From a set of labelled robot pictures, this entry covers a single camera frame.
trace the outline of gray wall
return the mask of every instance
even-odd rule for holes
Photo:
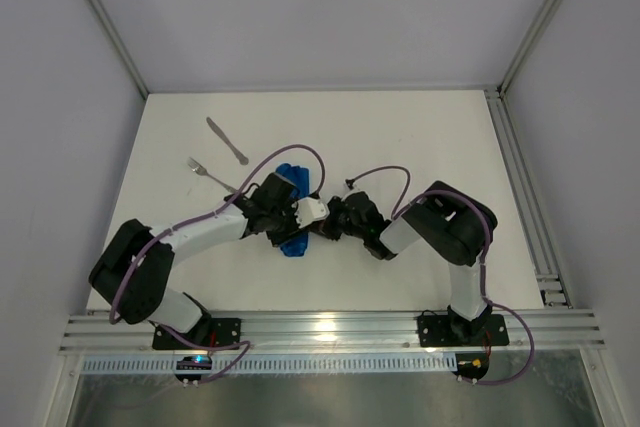
[[[149,88],[500,82],[542,0],[103,0]]]
[[[579,305],[640,398],[640,0],[564,0],[509,100]]]
[[[84,0],[0,12],[0,423],[29,426],[88,295],[142,101]]]

